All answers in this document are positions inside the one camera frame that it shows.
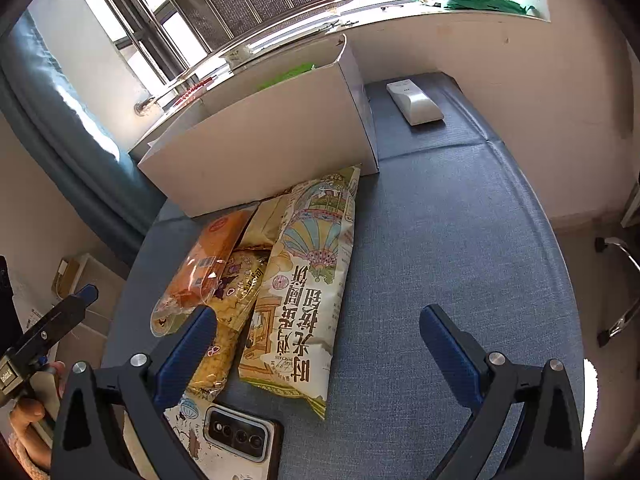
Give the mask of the left hand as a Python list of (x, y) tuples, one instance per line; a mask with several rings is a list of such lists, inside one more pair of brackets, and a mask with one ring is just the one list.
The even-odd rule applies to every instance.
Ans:
[(10, 447), (32, 479), (47, 478), (51, 467), (51, 447), (42, 440), (35, 428), (35, 423), (43, 417), (43, 405), (38, 400), (24, 396), (14, 404), (9, 414), (12, 427)]

